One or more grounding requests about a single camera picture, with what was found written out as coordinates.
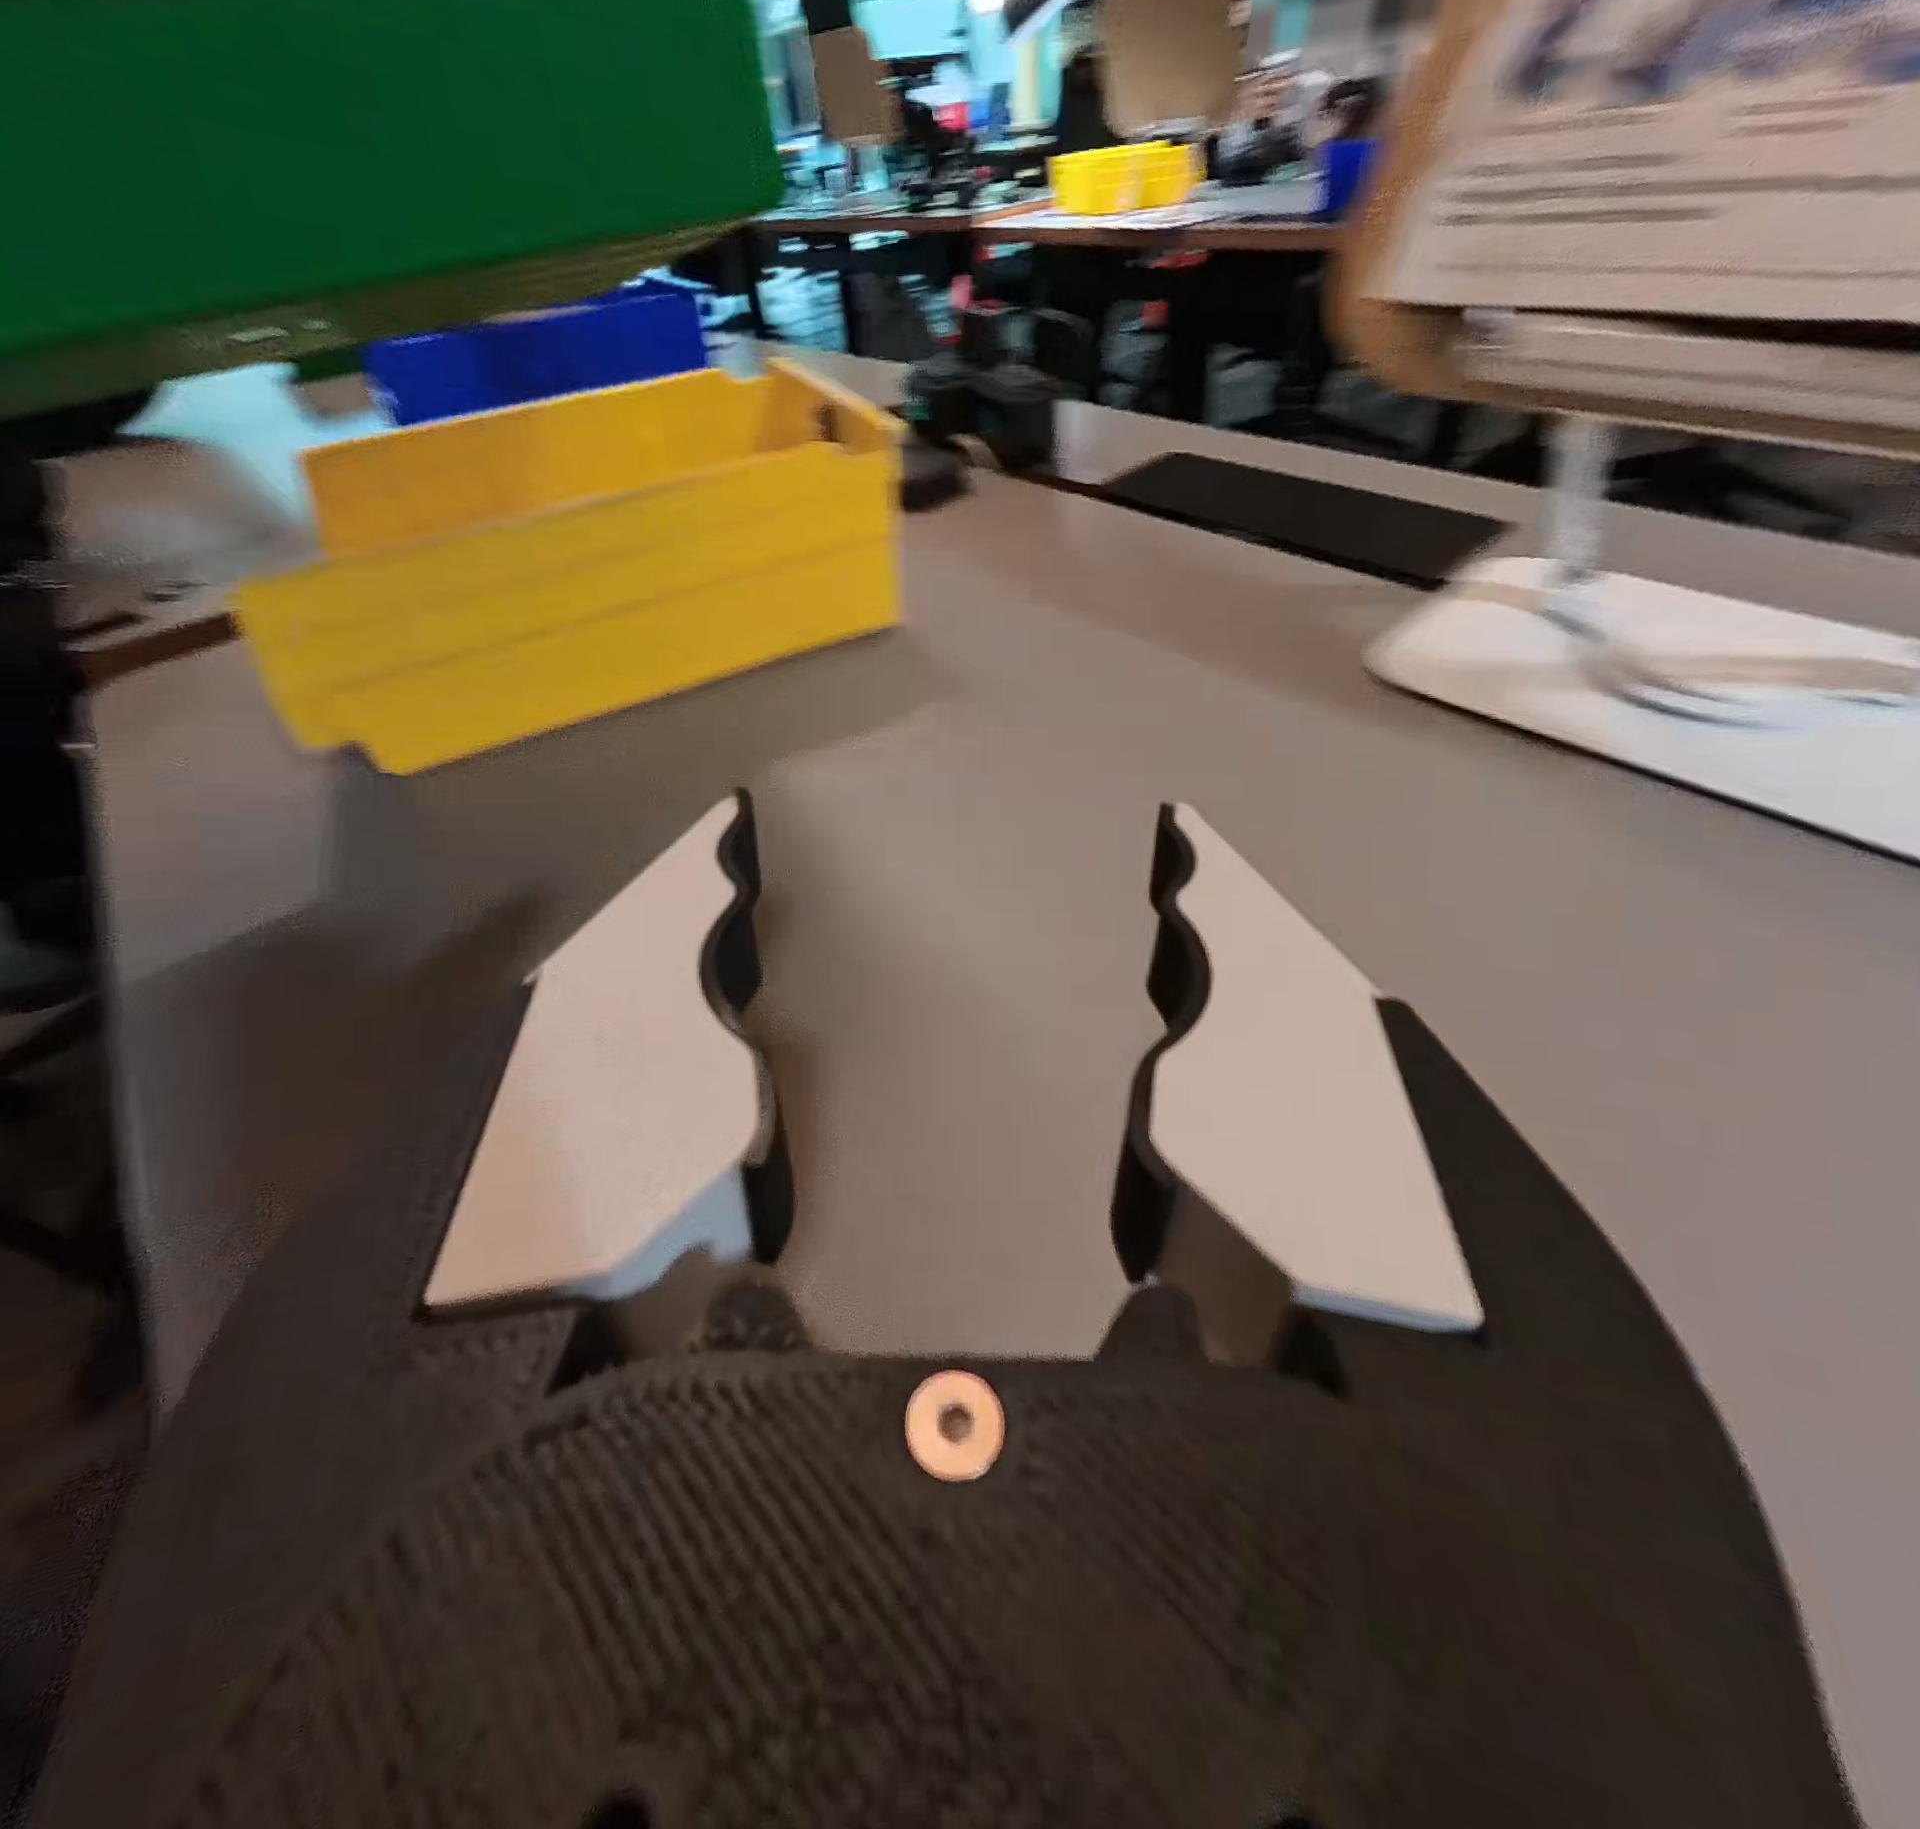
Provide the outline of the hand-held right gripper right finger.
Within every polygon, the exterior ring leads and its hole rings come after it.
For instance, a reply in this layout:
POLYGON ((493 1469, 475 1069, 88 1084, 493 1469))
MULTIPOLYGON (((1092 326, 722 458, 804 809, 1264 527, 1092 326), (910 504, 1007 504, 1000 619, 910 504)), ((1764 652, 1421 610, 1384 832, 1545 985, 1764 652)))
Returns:
POLYGON ((1201 1210, 1308 1316, 1423 1337, 1484 1325, 1386 995, 1189 804, 1155 815, 1157 1036, 1126 1090, 1113 1250, 1164 1282, 1201 1210))

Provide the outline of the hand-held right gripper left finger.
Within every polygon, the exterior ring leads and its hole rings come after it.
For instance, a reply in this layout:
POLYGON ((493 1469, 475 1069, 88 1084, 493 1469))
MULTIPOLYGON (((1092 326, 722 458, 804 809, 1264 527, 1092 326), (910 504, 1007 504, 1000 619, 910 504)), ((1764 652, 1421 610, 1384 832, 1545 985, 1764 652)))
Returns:
POLYGON ((610 1304, 684 1262, 779 1262, 797 1193, 748 1023, 760 893, 754 804, 733 790, 532 972, 426 1316, 610 1304))

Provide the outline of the yellow plastic bin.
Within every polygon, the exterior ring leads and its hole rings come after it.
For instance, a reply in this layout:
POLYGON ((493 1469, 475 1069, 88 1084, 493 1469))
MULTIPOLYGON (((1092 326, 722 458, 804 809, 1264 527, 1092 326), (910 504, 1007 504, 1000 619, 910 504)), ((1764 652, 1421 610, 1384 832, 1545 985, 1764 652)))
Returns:
POLYGON ((1064 153, 1045 160, 1051 209, 1072 218, 1177 209, 1206 173, 1206 153, 1171 139, 1064 153))
POLYGON ((417 775, 892 629, 904 436, 791 359, 390 428, 226 610, 288 737, 417 775))

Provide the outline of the green plastic bin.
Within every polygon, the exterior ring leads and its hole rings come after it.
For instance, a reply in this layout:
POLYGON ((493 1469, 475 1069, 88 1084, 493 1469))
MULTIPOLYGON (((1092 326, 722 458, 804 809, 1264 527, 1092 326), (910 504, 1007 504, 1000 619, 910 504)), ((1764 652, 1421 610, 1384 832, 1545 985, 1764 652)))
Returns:
POLYGON ((750 0, 2 0, 3 415, 567 301, 777 186, 750 0))

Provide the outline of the grey desk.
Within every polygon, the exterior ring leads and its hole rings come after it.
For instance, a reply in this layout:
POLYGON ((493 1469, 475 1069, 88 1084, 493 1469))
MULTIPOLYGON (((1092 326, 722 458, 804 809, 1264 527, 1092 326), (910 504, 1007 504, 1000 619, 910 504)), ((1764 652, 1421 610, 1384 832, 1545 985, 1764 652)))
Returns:
POLYGON ((1410 592, 981 477, 904 625, 390 782, 236 645, 92 697, 129 1225, 171 1411, 475 1001, 733 787, 838 1343, 1077 1353, 1155 811, 1408 1001, 1635 1268, 1764 1500, 1871 1825, 1916 1825, 1916 870, 1381 687, 1410 592))

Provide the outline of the black desk mat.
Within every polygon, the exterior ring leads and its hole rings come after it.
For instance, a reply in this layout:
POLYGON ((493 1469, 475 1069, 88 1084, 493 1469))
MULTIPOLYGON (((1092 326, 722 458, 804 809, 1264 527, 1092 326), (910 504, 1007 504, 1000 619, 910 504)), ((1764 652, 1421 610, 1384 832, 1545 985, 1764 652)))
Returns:
POLYGON ((1417 592, 1440 588, 1506 522, 1274 470, 1169 452, 1096 484, 1126 511, 1417 592))

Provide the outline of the white document stand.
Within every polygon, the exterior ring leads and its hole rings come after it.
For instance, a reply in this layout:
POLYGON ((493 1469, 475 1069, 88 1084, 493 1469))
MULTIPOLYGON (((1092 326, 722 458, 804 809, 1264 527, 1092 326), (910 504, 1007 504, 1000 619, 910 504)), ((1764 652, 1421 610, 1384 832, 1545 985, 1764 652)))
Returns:
POLYGON ((1618 431, 1562 417, 1537 555, 1471 561, 1363 655, 1389 690, 1918 864, 1918 647, 1608 572, 1618 431))

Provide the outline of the person's dark green jacket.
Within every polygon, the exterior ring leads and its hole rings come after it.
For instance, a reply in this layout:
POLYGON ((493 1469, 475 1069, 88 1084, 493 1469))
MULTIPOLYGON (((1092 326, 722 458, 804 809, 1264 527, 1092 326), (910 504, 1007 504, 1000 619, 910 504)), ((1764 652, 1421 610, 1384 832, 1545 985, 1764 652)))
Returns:
POLYGON ((47 1010, 94 979, 83 780, 69 746, 83 677, 61 640, 52 481, 2 449, 2 1008, 47 1010))

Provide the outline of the blue plastic bin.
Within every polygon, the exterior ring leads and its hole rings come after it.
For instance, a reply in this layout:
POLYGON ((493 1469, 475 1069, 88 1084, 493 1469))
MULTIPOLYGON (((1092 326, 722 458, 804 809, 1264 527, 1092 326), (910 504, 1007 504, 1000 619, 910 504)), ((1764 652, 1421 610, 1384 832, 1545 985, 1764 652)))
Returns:
POLYGON ((493 413, 706 369, 697 290, 643 278, 601 296, 360 348, 394 425, 493 413))

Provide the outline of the wooden workbench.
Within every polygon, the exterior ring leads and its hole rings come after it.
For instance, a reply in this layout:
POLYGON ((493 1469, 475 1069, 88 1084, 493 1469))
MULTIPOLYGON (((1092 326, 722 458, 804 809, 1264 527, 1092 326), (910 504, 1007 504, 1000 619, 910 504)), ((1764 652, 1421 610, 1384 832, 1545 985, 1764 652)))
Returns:
POLYGON ((1064 379, 1096 402, 1117 386, 1134 406, 1210 425, 1216 356, 1273 369, 1270 409, 1244 426, 1291 433, 1334 375, 1323 311, 1346 209, 1323 185, 1285 171, 1259 185, 1200 185, 1152 209, 1072 215, 1051 203, 1000 209, 782 209, 756 221, 763 258, 782 241, 804 266, 851 283, 862 275, 970 275, 972 301, 1030 320, 1068 318, 1077 369, 1064 379))

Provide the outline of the cardboard instruction board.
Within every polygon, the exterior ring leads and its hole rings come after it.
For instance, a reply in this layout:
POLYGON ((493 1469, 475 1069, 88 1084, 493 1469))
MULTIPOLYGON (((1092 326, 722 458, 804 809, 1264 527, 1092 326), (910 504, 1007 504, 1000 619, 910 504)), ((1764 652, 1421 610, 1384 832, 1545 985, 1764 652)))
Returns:
POLYGON ((1918 0, 1437 0, 1331 324, 1405 395, 1916 461, 1918 0))

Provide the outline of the black and brown panel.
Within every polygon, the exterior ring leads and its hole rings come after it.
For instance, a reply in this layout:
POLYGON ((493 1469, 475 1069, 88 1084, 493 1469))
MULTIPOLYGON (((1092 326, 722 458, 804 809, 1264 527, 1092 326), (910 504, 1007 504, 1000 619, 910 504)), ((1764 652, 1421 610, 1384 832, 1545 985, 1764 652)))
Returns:
POLYGON ((900 96, 881 76, 864 27, 807 35, 823 135, 844 147, 892 143, 900 133, 900 96))

